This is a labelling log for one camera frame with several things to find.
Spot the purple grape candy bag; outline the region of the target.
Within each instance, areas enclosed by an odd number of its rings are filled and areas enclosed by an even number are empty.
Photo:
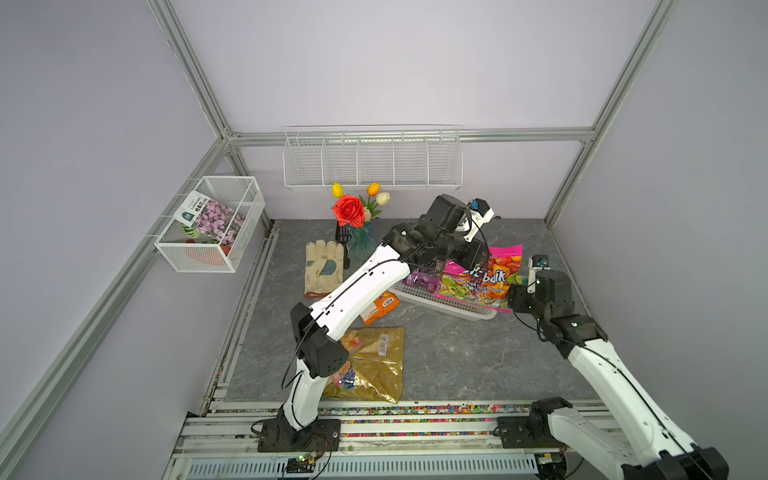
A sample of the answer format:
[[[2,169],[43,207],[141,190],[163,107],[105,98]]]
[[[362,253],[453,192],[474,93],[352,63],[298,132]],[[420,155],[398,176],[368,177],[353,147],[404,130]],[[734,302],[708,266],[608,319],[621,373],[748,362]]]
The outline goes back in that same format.
[[[409,288],[423,289],[429,294],[435,295],[439,291],[441,277],[442,272],[440,270],[418,268],[406,276],[402,284]]]

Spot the pink fruit candy bag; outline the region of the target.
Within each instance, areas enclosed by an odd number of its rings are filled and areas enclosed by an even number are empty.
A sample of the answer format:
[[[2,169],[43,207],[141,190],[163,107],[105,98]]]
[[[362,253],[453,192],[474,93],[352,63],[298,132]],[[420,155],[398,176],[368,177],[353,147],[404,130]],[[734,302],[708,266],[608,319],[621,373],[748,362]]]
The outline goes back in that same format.
[[[523,246],[517,245],[491,247],[487,262],[473,270],[448,261],[434,296],[509,313],[508,293],[518,282],[522,258]]]

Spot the white plastic basket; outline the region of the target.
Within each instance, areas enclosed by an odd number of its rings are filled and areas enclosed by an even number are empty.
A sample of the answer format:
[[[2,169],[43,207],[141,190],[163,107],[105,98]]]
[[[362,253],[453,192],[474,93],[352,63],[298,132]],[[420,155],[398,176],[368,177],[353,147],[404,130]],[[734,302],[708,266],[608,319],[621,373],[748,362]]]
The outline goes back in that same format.
[[[407,301],[465,320],[491,320],[497,315],[497,311],[486,307],[437,297],[426,287],[413,287],[404,283],[398,283],[391,286],[389,290],[401,301]]]

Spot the gold candy bag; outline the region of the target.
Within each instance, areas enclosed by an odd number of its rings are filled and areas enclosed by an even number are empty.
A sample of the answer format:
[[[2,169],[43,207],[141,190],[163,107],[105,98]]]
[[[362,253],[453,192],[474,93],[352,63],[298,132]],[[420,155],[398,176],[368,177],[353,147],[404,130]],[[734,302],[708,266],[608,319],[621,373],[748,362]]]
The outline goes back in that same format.
[[[323,397],[398,403],[404,384],[405,329],[350,329],[342,345],[349,358],[327,380]]]

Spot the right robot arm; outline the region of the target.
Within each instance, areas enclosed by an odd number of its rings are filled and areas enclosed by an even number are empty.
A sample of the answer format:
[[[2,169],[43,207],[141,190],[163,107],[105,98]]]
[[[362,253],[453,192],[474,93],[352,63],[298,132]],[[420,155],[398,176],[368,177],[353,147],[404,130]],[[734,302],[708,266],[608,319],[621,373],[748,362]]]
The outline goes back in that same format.
[[[553,345],[591,385],[620,426],[618,441],[587,420],[571,402],[534,402],[524,432],[537,443],[554,441],[576,450],[610,479],[725,479],[730,468],[714,447],[701,447],[639,384],[604,329],[577,313],[570,277],[535,267],[508,292],[514,314],[529,313],[539,339]]]

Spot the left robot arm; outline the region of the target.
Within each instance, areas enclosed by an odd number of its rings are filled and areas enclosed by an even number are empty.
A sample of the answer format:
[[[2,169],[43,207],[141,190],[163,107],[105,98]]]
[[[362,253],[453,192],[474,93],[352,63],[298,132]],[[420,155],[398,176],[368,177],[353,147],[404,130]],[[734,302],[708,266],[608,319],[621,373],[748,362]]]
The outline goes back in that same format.
[[[319,401],[328,378],[348,360],[341,338],[364,308],[416,267],[451,260],[473,268],[487,255],[481,227],[493,213],[462,214],[457,221],[437,221],[427,215],[415,223],[390,229],[369,259],[323,299],[296,304],[291,322],[297,341],[296,375],[279,419],[294,433],[309,431],[317,422]]]

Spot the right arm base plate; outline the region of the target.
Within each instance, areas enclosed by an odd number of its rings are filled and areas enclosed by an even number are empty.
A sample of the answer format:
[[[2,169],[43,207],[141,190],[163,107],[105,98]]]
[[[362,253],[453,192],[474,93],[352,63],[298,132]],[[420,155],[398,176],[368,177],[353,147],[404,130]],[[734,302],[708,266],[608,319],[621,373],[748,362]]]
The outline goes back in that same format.
[[[551,435],[548,427],[529,417],[499,417],[492,435],[500,439],[504,449],[562,449],[565,446]]]

